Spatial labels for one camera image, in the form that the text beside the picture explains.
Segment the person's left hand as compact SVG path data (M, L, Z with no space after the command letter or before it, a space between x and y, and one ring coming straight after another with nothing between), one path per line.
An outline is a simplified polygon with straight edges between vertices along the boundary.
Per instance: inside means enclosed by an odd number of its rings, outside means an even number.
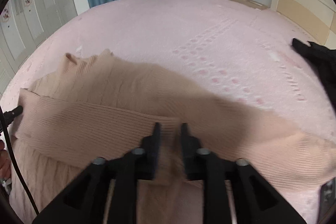
M2 140L0 141L0 178L2 180L11 178L11 160Z

